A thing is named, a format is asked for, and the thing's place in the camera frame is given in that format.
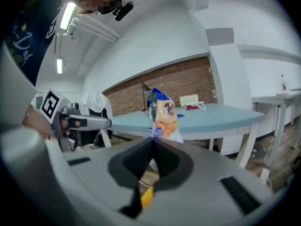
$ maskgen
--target floor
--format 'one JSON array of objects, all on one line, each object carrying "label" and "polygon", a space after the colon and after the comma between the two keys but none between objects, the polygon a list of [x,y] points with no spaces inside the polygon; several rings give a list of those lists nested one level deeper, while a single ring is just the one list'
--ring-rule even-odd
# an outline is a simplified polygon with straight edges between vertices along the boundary
[{"label": "floor", "polygon": [[[285,127],[282,137],[282,146],[280,147],[276,159],[268,168],[270,170],[269,179],[273,192],[277,192],[283,188],[287,183],[287,179],[293,174],[293,162],[300,153],[300,149],[292,148],[297,137],[297,127],[298,119],[294,121],[293,126],[287,125]],[[271,135],[256,140],[256,144],[261,145],[266,153],[269,146],[273,144],[274,138],[275,137]],[[206,141],[190,141],[190,144],[199,147],[207,147]],[[250,157],[246,165],[246,170],[259,177],[264,167],[264,158],[254,159],[253,157]],[[152,187],[158,179],[159,176],[156,172],[151,169],[147,170],[140,180],[140,194],[143,195],[147,188]]]}]

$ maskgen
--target ceiling light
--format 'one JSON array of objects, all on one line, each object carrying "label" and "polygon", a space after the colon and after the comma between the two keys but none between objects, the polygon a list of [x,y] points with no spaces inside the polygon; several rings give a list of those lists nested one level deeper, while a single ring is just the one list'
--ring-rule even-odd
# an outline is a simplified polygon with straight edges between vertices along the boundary
[{"label": "ceiling light", "polygon": [[61,29],[67,29],[68,28],[68,25],[69,25],[69,22],[70,22],[70,19],[71,19],[71,16],[72,16],[72,13],[75,9],[75,4],[73,2],[69,2],[67,4],[67,7],[66,7],[66,10],[64,12],[64,16],[62,18],[62,22],[61,22]]},{"label": "ceiling light", "polygon": [[56,61],[56,65],[57,65],[57,73],[62,74],[63,73],[63,61],[61,59],[58,59]]}]

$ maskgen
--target light blue tabletop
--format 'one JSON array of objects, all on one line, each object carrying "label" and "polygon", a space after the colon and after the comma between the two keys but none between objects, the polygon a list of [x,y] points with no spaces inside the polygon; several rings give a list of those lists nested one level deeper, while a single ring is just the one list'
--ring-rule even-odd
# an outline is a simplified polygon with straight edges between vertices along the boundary
[{"label": "light blue tabletop", "polygon": [[[186,111],[177,108],[179,129],[181,133],[202,133],[234,129],[259,123],[264,114],[219,104],[206,104],[206,110]],[[129,130],[147,132],[151,121],[145,112],[137,111],[112,119],[111,130]]]}]

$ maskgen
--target white table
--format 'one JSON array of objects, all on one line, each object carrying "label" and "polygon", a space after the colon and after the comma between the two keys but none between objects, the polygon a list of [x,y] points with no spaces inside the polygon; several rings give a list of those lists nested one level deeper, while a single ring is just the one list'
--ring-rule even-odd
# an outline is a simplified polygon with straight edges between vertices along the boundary
[{"label": "white table", "polygon": [[[210,139],[210,150],[213,148],[215,138],[244,135],[236,164],[242,168],[246,166],[255,143],[258,125],[263,120],[264,114],[219,104],[206,104],[205,111],[186,111],[184,108],[177,108],[176,111],[184,115],[178,119],[183,139]],[[148,116],[138,111],[114,117],[110,129],[147,137],[151,126]]]},{"label": "white table", "polygon": [[[276,157],[277,150],[280,147],[281,139],[282,139],[282,134],[284,131],[284,126],[285,126],[285,114],[286,114],[286,109],[292,103],[298,102],[301,100],[301,91],[298,92],[293,92],[293,91],[288,91],[287,95],[274,95],[274,96],[263,96],[263,97],[253,97],[252,101],[253,103],[263,103],[263,104],[271,104],[271,105],[276,105],[280,106],[280,115],[279,115],[279,123],[278,126],[276,126],[276,138],[274,140],[274,145],[270,149],[269,153],[266,155],[266,165],[269,166],[273,160]],[[297,139],[295,147],[299,146],[299,140],[300,140],[300,128],[299,127],[299,139]]]}]

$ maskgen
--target person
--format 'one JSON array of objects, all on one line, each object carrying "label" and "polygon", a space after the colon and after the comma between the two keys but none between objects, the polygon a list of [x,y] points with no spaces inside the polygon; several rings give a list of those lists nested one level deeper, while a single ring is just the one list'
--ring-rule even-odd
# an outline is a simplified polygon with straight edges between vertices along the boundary
[{"label": "person", "polygon": [[[55,35],[59,11],[69,2],[77,5],[79,14],[106,14],[122,4],[122,0],[27,0],[5,37],[5,42],[14,61],[34,86],[43,58]],[[36,129],[44,138],[55,137],[51,125],[31,105],[24,116],[23,125]],[[62,128],[67,127],[64,121]]]}]

